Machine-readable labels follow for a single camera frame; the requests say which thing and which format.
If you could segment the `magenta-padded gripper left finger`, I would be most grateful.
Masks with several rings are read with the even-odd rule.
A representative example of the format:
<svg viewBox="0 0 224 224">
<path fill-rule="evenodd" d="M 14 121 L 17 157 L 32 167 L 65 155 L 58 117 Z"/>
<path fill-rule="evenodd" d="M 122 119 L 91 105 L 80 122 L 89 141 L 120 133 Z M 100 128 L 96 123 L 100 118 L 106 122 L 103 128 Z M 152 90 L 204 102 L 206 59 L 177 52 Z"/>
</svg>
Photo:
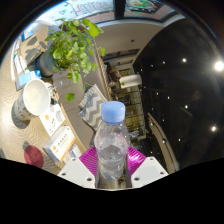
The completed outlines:
<svg viewBox="0 0 224 224">
<path fill-rule="evenodd" d="M 95 147 L 88 149 L 79 158 L 70 159 L 58 176 L 78 186 L 95 189 L 99 180 Z"/>
</svg>

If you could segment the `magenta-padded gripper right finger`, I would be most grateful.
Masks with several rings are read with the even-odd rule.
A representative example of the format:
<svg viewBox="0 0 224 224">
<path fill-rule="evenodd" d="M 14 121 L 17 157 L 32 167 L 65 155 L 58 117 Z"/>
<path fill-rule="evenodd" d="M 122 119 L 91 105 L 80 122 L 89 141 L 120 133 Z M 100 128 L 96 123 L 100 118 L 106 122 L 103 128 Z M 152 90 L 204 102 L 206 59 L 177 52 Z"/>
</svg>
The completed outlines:
<svg viewBox="0 0 224 224">
<path fill-rule="evenodd" d="M 129 147 L 126 161 L 126 186 L 140 188 L 168 175 L 158 160 L 146 157 L 134 147 Z"/>
</svg>

